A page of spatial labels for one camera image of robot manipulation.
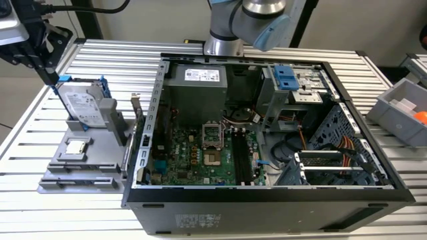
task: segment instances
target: aluminum table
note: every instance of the aluminum table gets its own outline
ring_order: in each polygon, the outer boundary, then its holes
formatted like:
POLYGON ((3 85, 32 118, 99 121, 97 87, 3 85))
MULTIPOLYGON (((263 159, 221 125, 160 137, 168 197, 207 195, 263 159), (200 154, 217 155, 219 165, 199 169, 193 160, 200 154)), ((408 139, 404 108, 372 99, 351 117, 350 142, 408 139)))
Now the aluminum table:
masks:
MULTIPOLYGON (((117 110, 135 114, 132 93, 147 110, 160 53, 203 53, 200 44, 87 40, 73 44, 57 71, 75 78, 108 79, 117 110)), ((368 57, 355 51, 275 48, 260 52, 244 48, 247 57, 327 61, 366 115, 391 83, 368 57)), ((415 196, 416 203, 351 233, 260 235, 148 236, 131 210, 120 208, 120 194, 39 194, 39 180, 67 130, 67 112, 43 87, 0 146, 0 239, 427 239, 427 148, 407 147, 368 122, 383 150, 415 196)))

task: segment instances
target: black plastic component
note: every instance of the black plastic component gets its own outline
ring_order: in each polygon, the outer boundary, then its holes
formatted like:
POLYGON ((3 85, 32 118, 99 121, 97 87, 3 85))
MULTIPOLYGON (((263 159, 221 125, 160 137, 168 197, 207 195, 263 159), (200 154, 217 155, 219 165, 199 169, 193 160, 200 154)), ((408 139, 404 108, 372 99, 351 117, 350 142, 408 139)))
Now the black plastic component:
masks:
POLYGON ((149 144, 149 136, 144 135, 143 139, 141 139, 141 145, 144 147, 148 147, 149 144))
POLYGON ((84 44, 87 42, 87 38, 81 38, 81 37, 77 37, 75 40, 73 40, 73 43, 75 44, 84 44))
POLYGON ((407 55, 411 59, 419 59, 419 58, 420 58, 419 56, 416 56, 415 53, 407 53, 406 55, 407 55))
POLYGON ((251 185, 252 171, 250 163, 250 149, 244 132, 231 133, 232 143, 232 159, 233 159, 233 171, 235 171, 235 183, 240 185, 251 185))
POLYGON ((141 207, 148 209, 163 209, 165 205, 164 204, 143 204, 141 207))
POLYGON ((355 53, 356 53, 360 57, 367 57, 367 56, 368 56, 368 54, 367 54, 364 51, 360 51, 360 50, 355 51, 355 53))

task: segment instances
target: white wall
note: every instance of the white wall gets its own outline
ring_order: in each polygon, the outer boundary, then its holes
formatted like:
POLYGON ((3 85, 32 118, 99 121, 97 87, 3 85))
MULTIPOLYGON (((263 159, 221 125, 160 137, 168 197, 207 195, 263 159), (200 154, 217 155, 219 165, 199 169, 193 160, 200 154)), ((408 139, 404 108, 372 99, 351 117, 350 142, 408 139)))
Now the white wall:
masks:
MULTIPOLYGON (((121 0, 93 0, 93 6, 115 9, 121 0)), ((96 14, 104 39, 181 43, 209 36, 211 10, 205 0, 131 0, 116 14, 96 14)))
POLYGON ((396 66, 406 53, 426 53, 426 24, 427 0, 319 0, 299 47, 363 50, 375 64, 396 66))
MULTIPOLYGON (((63 0, 47 0, 45 4, 52 4, 52 5, 64 5, 63 0)), ((77 33, 80 37, 84 37, 79 20, 76 17, 76 14, 73 12, 68 12, 73 25, 76 27, 77 33)), ((57 12, 53 15, 53 18, 49 19, 49 23, 53 26, 60 26, 63 28, 69 29, 73 32, 73 35, 77 36, 76 31, 73 29, 71 20, 68 18, 67 12, 57 12)), ((36 71, 33 69, 27 68, 24 65, 17 65, 13 66, 8 62, 5 62, 3 59, 0 59, 0 77, 7 77, 7 78, 37 78, 36 71)))

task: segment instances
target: label sticker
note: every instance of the label sticker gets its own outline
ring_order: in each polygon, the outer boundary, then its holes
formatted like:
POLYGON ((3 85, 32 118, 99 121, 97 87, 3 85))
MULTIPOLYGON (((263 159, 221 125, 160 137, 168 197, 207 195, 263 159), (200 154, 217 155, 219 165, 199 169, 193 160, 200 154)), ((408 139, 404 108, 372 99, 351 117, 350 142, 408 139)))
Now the label sticker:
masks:
POLYGON ((187 69, 185 81, 219 82, 220 70, 208 69, 187 69))
POLYGON ((105 127, 93 96, 88 93, 67 92, 65 97, 79 121, 89 127, 105 127))
POLYGON ((217 228, 220 225, 220 214, 175 214, 176 226, 181 229, 217 228))
POLYGON ((255 117, 254 117, 254 123, 259 123, 259 121, 260 121, 260 118, 262 118, 262 116, 258 114, 258 113, 255 113, 255 117))

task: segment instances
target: gray plastic tray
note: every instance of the gray plastic tray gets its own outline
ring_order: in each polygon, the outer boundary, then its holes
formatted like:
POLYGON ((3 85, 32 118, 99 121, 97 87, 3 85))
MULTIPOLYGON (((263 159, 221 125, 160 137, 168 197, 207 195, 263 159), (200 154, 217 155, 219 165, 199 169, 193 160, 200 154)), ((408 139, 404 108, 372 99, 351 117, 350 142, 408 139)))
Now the gray plastic tray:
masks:
POLYGON ((427 125, 414 117, 414 113, 422 111, 427 111, 427 89, 403 78, 378 96, 378 102, 366 117, 410 146, 427 147, 427 125), (394 104, 396 101, 407 102, 404 99, 412 103, 404 104, 407 110, 394 104))

